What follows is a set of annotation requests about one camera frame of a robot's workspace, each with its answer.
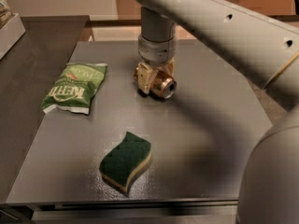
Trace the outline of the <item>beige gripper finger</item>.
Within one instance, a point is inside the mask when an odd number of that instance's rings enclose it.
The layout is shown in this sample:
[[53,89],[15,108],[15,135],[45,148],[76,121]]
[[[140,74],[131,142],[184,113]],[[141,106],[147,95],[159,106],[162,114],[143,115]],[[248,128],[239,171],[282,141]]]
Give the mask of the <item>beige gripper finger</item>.
[[151,85],[157,74],[158,70],[156,68],[146,63],[139,63],[137,65],[137,83],[139,89],[145,94],[149,94]]
[[176,61],[174,59],[172,59],[170,62],[164,64],[162,66],[162,69],[164,72],[166,72],[169,76],[172,77],[175,73],[175,64],[176,64]]

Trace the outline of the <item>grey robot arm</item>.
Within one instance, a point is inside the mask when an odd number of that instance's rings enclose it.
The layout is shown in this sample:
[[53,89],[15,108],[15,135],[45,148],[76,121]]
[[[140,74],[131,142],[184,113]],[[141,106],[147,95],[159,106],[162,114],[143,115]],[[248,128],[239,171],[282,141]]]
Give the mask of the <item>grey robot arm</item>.
[[236,224],[299,224],[299,31],[225,0],[136,0],[139,54],[159,65],[174,56],[178,23],[272,97],[286,115],[252,150]]

